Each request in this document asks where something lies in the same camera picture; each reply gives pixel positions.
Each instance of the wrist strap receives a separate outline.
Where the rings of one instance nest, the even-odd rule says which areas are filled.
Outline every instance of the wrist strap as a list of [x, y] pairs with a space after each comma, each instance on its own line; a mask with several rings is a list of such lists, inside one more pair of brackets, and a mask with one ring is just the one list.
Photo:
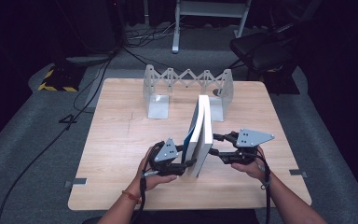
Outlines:
[[133, 200], [133, 201], [136, 201], [136, 204], [140, 204], [141, 203], [141, 198], [138, 198], [138, 197], [135, 197], [133, 194], [129, 193], [128, 191], [126, 190], [122, 190], [121, 193], [127, 195], [127, 198]]

